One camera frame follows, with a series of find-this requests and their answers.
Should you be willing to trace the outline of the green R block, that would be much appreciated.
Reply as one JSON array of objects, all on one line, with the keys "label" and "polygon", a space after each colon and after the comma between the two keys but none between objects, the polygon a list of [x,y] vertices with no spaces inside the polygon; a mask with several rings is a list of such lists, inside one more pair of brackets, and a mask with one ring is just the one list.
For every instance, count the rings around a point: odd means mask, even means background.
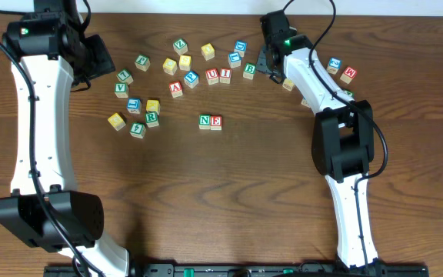
[{"label": "green R block", "polygon": [[159,118],[156,112],[147,112],[145,114],[145,123],[149,128],[159,126]]}]

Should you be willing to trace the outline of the red E block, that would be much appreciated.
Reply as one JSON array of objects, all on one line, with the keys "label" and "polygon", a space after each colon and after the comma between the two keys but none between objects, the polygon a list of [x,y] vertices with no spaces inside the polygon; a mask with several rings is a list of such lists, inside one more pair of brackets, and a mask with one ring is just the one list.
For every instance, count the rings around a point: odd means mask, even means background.
[{"label": "red E block", "polygon": [[210,121],[210,129],[212,131],[222,130],[222,117],[220,115],[212,115]]}]

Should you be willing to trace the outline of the green N block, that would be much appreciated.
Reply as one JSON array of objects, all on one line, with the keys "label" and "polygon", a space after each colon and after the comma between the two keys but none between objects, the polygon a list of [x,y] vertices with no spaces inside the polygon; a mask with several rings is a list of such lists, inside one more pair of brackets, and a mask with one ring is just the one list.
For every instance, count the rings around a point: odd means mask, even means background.
[{"label": "green N block", "polygon": [[211,116],[208,114],[200,114],[198,118],[198,127],[204,130],[211,129]]}]

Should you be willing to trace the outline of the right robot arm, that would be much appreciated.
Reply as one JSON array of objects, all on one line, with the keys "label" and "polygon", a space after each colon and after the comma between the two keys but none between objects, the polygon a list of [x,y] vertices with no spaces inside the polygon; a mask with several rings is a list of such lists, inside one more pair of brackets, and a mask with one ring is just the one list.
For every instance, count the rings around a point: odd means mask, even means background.
[{"label": "right robot arm", "polygon": [[282,10],[260,18],[265,41],[256,68],[280,84],[292,81],[315,115],[311,156],[331,189],[338,260],[367,272],[378,254],[368,218],[367,181],[374,158],[371,106],[344,92],[321,64],[315,43],[291,27]]}]

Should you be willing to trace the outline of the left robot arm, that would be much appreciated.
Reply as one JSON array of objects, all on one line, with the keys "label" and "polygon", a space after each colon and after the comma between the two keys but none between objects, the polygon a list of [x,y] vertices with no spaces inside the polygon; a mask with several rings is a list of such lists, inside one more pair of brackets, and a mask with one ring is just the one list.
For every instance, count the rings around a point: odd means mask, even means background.
[{"label": "left robot arm", "polygon": [[18,146],[0,224],[31,248],[66,255],[83,276],[128,276],[129,252],[104,229],[97,195],[80,192],[69,149],[69,99],[115,66],[73,1],[36,1],[11,22],[0,49],[17,89]]}]

